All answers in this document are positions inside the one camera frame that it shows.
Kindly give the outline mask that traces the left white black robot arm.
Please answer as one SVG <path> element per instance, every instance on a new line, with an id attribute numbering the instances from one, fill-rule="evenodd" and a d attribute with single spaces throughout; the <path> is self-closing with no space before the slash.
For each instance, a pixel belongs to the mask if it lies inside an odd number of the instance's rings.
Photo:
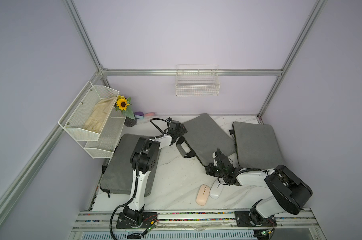
<path id="1" fill-rule="evenodd" d="M 119 216 L 120 221 L 127 221 L 134 228 L 140 227 L 143 224 L 147 181 L 158 161 L 160 150 L 173 145 L 182 135 L 187 133 L 184 124 L 172 118 L 166 120 L 153 118 L 150 120 L 150 123 L 161 134 L 154 137 L 141 137 L 134 148 L 130 158 L 133 169 L 130 199 L 114 209 L 109 222 L 109 231 L 113 240 L 117 239 L 113 232 L 113 220 L 118 209 L 123 208 Z"/>

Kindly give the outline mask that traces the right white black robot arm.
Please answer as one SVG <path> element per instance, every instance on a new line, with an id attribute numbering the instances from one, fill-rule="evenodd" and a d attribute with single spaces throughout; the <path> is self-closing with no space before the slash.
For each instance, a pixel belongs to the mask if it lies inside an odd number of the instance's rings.
<path id="1" fill-rule="evenodd" d="M 312 197 L 313 191 L 285 165 L 273 169 L 235 168 L 229 158 L 217 149 L 206 174 L 224 186 L 255 186 L 269 190 L 269 196 L 258 200 L 249 210 L 248 221 L 261 226 L 268 218 L 287 212 L 297 215 Z"/>

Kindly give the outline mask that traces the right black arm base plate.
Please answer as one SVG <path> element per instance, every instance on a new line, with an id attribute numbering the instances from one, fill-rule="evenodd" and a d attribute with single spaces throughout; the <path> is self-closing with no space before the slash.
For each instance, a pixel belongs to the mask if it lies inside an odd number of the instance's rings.
<path id="1" fill-rule="evenodd" d="M 238 227 L 276 227 L 275 216 L 266 219 L 251 211 L 235 211 L 234 215 Z"/>

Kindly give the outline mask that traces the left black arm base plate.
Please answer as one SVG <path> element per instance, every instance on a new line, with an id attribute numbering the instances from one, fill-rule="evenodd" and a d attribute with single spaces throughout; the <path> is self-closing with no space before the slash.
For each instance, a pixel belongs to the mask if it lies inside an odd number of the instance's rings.
<path id="1" fill-rule="evenodd" d="M 158 220 L 158 213 L 143 212 L 142 215 L 129 218 L 124 213 L 119 213 L 119 217 L 115 227 L 117 229 L 146 229 Z"/>

